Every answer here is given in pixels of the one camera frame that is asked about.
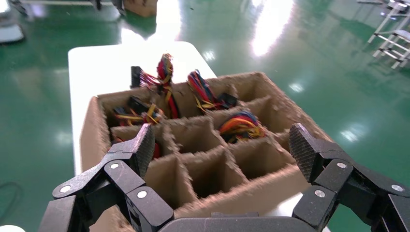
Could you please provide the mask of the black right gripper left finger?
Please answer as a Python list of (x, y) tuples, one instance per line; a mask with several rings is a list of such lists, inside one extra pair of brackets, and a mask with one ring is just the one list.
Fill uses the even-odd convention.
[(114, 144), (97, 165), (57, 186), (39, 231), (87, 232), (112, 206), (135, 231), (159, 231), (174, 211), (144, 181), (154, 146), (153, 128), (144, 124), (135, 138)]

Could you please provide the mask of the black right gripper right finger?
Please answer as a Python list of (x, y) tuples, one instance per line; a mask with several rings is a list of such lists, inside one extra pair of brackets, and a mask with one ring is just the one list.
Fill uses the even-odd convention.
[(291, 156), (310, 187), (292, 216), (320, 232), (337, 207), (351, 209), (373, 232), (410, 229), (410, 189), (355, 162), (338, 144), (314, 138), (300, 123), (289, 131)]

